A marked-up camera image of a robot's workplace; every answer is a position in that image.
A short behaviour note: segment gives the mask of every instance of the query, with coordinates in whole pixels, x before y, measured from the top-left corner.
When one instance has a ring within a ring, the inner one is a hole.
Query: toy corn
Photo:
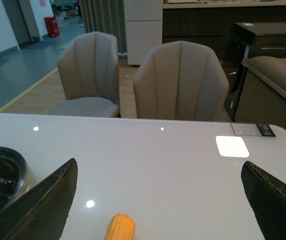
[[[135,223],[126,214],[118,213],[109,222],[104,240],[132,240]]]

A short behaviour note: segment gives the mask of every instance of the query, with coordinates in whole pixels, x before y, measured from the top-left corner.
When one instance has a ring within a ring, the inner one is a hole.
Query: glossy table surface
[[[240,173],[248,160],[286,183],[286,131],[271,127],[276,137],[242,135],[249,157],[240,158],[216,145],[235,136],[229,123],[0,113],[0,146],[23,155],[29,186],[76,159],[61,239],[104,239],[112,216],[125,213],[135,240],[262,240]]]

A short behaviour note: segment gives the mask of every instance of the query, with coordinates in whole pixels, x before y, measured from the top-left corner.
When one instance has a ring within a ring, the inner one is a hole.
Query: upholstered chair
[[[91,32],[77,36],[58,60],[66,100],[50,115],[117,117],[119,66],[115,36]]]
[[[211,48],[175,41],[148,52],[133,88],[139,119],[217,121],[228,81]]]

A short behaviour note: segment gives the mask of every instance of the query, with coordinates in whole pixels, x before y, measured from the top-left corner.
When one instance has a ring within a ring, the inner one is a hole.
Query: black appliance
[[[233,25],[222,63],[229,82],[224,106],[232,121],[235,121],[246,76],[246,69],[241,61],[256,56],[286,58],[286,22],[251,22]]]

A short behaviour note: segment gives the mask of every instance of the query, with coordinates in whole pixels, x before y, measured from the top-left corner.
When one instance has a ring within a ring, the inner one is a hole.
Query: gray curtain
[[[117,38],[118,52],[126,53],[123,0],[80,0],[85,32],[102,32]]]

